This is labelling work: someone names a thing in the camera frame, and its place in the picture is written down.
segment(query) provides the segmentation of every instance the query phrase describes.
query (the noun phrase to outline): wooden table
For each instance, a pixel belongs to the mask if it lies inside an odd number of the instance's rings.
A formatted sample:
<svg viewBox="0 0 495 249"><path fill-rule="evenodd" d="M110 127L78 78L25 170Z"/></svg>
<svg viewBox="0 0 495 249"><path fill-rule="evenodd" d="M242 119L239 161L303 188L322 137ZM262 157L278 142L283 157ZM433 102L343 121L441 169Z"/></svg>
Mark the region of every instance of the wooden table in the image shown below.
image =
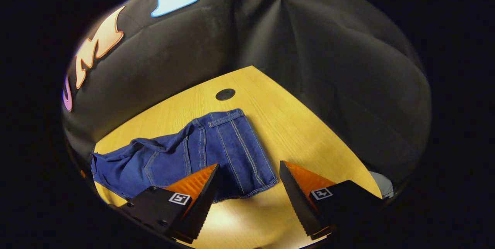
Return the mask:
<svg viewBox="0 0 495 249"><path fill-rule="evenodd" d="M226 101L215 98L235 89ZM356 155L315 114L253 66L191 87L130 119L101 139L94 149L108 153L133 138L177 133L193 118L241 108L265 148L279 183L248 199L225 200L210 209L195 248L288 249L311 240L295 215L279 177L279 162L301 165L333 182L353 180L381 198L380 190ZM95 183L107 203L126 201Z"/></svg>

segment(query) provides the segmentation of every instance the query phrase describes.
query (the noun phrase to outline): contrast stitching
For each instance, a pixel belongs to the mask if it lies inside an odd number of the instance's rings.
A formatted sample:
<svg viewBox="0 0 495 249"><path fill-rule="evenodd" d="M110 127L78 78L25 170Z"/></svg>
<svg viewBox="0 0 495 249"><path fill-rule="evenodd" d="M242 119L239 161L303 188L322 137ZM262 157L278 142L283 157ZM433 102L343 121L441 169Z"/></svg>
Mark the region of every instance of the contrast stitching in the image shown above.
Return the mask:
<svg viewBox="0 0 495 249"><path fill-rule="evenodd" d="M188 147L187 147L188 139L189 139L189 136L186 136L184 138L184 141L182 142L182 147L184 147L184 164L186 165L186 176L191 175L191 163L189 163L189 153L188 153Z"/></svg>
<svg viewBox="0 0 495 249"><path fill-rule="evenodd" d="M150 159L148 160L148 163L146 163L146 166L145 166L146 176L148 177L148 180L150 180L150 183L152 184L152 186L154 186L154 180L153 180L153 177L152 177L151 172L150 172L150 166L154 162L157 155L158 155L158 152L154 152L154 154L152 155L152 157L150 157Z"/></svg>
<svg viewBox="0 0 495 249"><path fill-rule="evenodd" d="M201 146L201 148L203 150L203 162L205 163L205 166L203 168L206 168L207 167L207 152L206 152L206 147L207 147L207 131L205 130L205 127L203 125L201 125L201 129L200 130L203 132L203 145Z"/></svg>
<svg viewBox="0 0 495 249"><path fill-rule="evenodd" d="M248 148L246 147L246 144L244 143L244 140L242 139L242 136L240 136L240 133L239 131L237 130L237 126L235 125L234 121L230 121L230 124L232 124L232 127L234 128L234 132L236 133L237 135L237 138L239 139L239 141L241 142L241 145L242 147L244 148L244 152L246 152L246 156L247 158L249 159L249 162L251 163L251 166L253 167L253 171L254 171L254 175L256 177L256 180L258 180L258 182L262 185L262 186L265 186L265 184L263 183L263 181L259 178L259 175L258 175L258 171L256 170L256 165L254 164L254 161L253 159L251 158L251 154L248 150Z"/></svg>
<svg viewBox="0 0 495 249"><path fill-rule="evenodd" d="M198 119L193 119L194 123L196 126L198 126L198 129L200 131L200 147L198 147L198 154L200 156L200 170L204 169L207 167L207 161L205 157L205 143L206 143L206 133L205 133L205 128L200 124Z"/></svg>
<svg viewBox="0 0 495 249"><path fill-rule="evenodd" d="M253 190L251 193L249 193L249 194L247 194L247 195L245 195L245 196L242 196L241 198L249 198L249 197L251 197L251 196L254 196L254 195L258 194L258 193L261 193L261 192L263 192L263 191L265 191L265 190L267 190L267 189L272 188L272 187L273 187L274 185L276 185L277 183L278 183L277 178L274 178L274 179L273 179L273 180L272 180L272 181L271 181L268 185L266 185L265 187L261 187L261 188L258 188L258 189L256 189L256 190Z"/></svg>
<svg viewBox="0 0 495 249"><path fill-rule="evenodd" d="M259 150L261 151L261 154L263 155L263 158L265 159L265 163L268 165L268 168L269 168L269 170L270 170L270 173L272 174L272 176L274 176L274 177L275 177L275 175L273 174L273 168L272 168L272 165L270 165L270 164L268 163L268 160L267 160L267 157L266 157L266 155L265 155L265 152L264 152L263 148L261 148L261 145L260 145L260 143L259 143L259 141L258 141L258 138L257 138L257 137L256 137L256 135L254 134L253 128L251 127L251 124L249 123L249 120L248 120L247 118L246 118L246 122L247 122L247 125L249 126L249 129L251 129L251 133L253 134L254 139L256 140L256 143L258 144Z"/></svg>
<svg viewBox="0 0 495 249"><path fill-rule="evenodd" d="M240 118L240 117L242 117L242 113L241 112L236 112L233 115L230 115L230 113L228 113L228 116L223 117L223 118L219 118L219 119L214 120L214 121L210 121L208 124L209 124L210 127L214 127L214 126L220 125L222 123L226 123L228 121L231 121L233 119L237 119L237 118Z"/></svg>
<svg viewBox="0 0 495 249"><path fill-rule="evenodd" d="M241 188L241 191L242 193L244 194L244 189L242 187L242 184L241 184L241 181L239 180L239 177L237 175L237 172L236 170L234 169L234 165L232 165L232 162L230 161L230 157L229 157L229 153L227 152L227 148L225 147L225 143L223 141L223 138L222 138L222 135L220 134L220 131L218 131L218 127L216 128L217 130L217 133L218 133L218 136L220 137L220 139L222 140L222 146L223 146L223 149L225 151L225 154L227 156L227 159L229 160L229 165L230 165L230 168L232 168L232 171L234 171L234 174L236 176L236 179L237 179L237 185Z"/></svg>

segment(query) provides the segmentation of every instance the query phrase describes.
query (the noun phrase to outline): denim shorts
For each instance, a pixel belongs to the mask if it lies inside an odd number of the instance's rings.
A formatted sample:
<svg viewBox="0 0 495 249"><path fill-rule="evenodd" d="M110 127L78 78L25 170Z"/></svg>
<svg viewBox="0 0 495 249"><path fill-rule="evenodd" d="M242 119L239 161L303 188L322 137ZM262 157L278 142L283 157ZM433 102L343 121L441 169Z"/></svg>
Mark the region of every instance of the denim shorts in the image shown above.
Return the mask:
<svg viewBox="0 0 495 249"><path fill-rule="evenodd" d="M91 169L96 182L128 200L150 186L168 187L215 163L221 167L222 182L214 203L248 198L278 182L240 109L193 119L177 134L136 138L114 152L93 153Z"/></svg>

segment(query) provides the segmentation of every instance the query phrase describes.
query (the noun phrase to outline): back pocket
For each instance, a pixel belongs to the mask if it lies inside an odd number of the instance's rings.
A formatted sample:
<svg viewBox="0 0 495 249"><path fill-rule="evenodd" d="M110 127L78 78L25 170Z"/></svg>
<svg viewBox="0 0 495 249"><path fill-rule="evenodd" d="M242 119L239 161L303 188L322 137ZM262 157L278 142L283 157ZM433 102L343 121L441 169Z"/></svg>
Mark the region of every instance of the back pocket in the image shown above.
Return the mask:
<svg viewBox="0 0 495 249"><path fill-rule="evenodd" d="M154 152L145 166L152 186L165 188L191 174L188 137L166 152Z"/></svg>

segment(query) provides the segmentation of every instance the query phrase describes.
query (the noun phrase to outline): orange letter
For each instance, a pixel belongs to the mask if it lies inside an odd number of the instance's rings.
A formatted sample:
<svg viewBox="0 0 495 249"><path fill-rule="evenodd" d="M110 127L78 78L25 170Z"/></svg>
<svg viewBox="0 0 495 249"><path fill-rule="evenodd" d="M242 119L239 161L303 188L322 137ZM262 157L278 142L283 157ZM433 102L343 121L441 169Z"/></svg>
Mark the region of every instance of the orange letter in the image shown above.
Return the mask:
<svg viewBox="0 0 495 249"><path fill-rule="evenodd" d="M99 59L110 51L124 36L124 32L119 32L117 29L117 17L124 7L122 6L108 16L99 25L93 39L85 39L76 53L76 88L79 89L81 87L86 77L86 70L83 69L83 64L88 68L92 67L94 50L97 44L96 58Z"/></svg>

